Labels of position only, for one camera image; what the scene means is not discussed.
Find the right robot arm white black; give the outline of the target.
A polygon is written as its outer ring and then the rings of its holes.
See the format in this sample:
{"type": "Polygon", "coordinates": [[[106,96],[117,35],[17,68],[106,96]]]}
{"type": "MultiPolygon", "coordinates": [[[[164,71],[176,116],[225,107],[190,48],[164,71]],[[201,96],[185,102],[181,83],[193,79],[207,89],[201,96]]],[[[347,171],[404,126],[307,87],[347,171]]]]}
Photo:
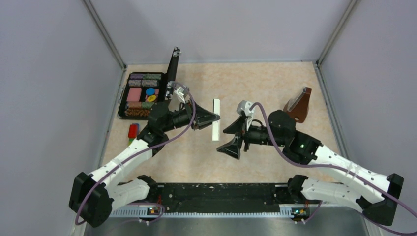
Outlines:
{"type": "Polygon", "coordinates": [[[323,201],[352,208],[369,220],[391,226],[397,202],[386,194],[399,198],[404,179],[398,174],[389,176],[372,172],[332,151],[321,141],[296,130],[296,121],[282,110],[272,112],[268,124],[251,125],[248,117],[241,114],[224,133],[234,138],[217,148],[217,151],[235,159],[240,150],[248,150],[251,144],[271,146],[274,142],[282,147],[283,154],[291,161],[303,165],[320,165],[320,170],[333,177],[337,183],[324,182],[303,175],[288,180],[288,195],[295,203],[323,201]]]}

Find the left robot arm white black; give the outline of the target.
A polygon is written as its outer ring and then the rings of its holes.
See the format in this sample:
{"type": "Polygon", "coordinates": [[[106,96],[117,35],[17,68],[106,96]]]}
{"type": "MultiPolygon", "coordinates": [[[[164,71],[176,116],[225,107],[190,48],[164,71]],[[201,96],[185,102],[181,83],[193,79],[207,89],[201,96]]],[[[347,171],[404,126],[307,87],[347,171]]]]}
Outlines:
{"type": "Polygon", "coordinates": [[[76,213],[75,224],[88,223],[92,227],[103,224],[114,211],[135,201],[152,203],[157,199],[156,183],[148,176],[139,176],[123,183],[122,180],[143,162],[154,157],[163,147],[178,139],[167,132],[183,127],[185,130],[204,129],[220,120],[192,100],[180,110],[170,111],[168,104],[153,105],[147,125],[132,143],[107,164],[89,174],[79,173],[73,182],[69,208],[76,213]]]}

